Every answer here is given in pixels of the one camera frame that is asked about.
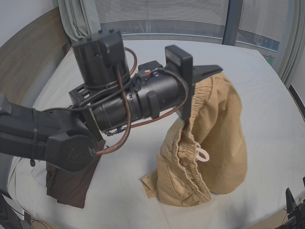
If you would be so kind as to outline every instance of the mattress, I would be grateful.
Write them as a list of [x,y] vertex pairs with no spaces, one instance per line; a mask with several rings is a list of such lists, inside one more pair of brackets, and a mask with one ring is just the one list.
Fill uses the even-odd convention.
[[[176,114],[131,130],[118,151],[101,157],[85,207],[58,204],[31,176],[30,162],[16,158],[9,178],[13,200],[36,218],[64,229],[93,228],[245,228],[285,207],[289,187],[296,201],[304,193],[305,123],[291,95],[258,51],[181,41],[125,41],[139,64],[165,64],[164,47],[176,44],[193,56],[194,65],[218,64],[238,91],[248,153],[245,181],[227,195],[191,208],[148,199],[140,178],[156,168],[156,154]],[[132,57],[128,54],[129,66]],[[69,51],[38,97],[43,110],[71,105],[68,92],[83,83]],[[105,136],[109,145],[121,135]]]

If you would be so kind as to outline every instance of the tan pants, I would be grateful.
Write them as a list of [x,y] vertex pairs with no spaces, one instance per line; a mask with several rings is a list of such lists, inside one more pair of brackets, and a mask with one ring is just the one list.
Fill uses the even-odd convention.
[[[210,192],[234,191],[247,173],[241,110],[223,73],[198,82],[191,117],[184,122],[178,118],[170,127],[157,154],[157,169],[141,178],[147,196],[189,207],[211,201]],[[198,160],[198,148],[207,151],[207,162]]]

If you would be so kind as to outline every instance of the dark brown cloth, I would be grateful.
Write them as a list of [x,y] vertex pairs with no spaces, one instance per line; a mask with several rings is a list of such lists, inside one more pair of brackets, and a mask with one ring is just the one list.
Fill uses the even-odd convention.
[[[102,147],[99,150],[102,150],[104,145],[105,140],[102,140],[98,144]],[[68,172],[47,163],[47,195],[55,198],[60,204],[84,208],[87,190],[100,157],[95,156],[89,166],[78,172]]]

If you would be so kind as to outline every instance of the gray curtain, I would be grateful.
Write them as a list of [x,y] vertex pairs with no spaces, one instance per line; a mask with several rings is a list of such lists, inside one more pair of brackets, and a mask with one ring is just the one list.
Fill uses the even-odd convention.
[[272,67],[289,88],[305,45],[305,0],[289,0],[288,17]]
[[94,0],[52,0],[59,6],[61,21],[71,40],[76,41],[100,30]]

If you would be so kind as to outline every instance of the white wall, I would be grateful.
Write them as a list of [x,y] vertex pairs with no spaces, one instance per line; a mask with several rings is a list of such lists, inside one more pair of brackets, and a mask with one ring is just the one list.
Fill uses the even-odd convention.
[[300,63],[292,78],[291,85],[305,105],[305,48]]
[[52,0],[0,0],[0,47],[27,24],[51,9]]

